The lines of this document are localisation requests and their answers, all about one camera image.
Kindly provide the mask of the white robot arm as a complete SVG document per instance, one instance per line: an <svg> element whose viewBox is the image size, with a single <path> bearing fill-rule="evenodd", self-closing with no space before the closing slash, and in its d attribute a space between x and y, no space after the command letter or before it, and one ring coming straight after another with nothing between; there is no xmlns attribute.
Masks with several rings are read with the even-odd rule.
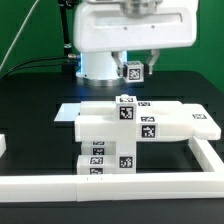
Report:
<svg viewBox="0 0 224 224"><path fill-rule="evenodd" d="M199 0L83 0L73 43L81 53L76 77L95 86L142 82L160 51L188 47L197 35Z"/></svg>

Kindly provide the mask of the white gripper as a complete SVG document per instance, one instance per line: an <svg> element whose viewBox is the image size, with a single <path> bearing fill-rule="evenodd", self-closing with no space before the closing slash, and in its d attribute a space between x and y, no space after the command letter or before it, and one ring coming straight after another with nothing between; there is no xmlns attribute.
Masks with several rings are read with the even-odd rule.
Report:
<svg viewBox="0 0 224 224"><path fill-rule="evenodd" d="M149 15L127 15L120 0L84 0L75 12L74 46L82 53L112 52L119 77L123 76L125 51L150 50L146 73L152 75L159 49L195 42L198 2L159 0Z"/></svg>

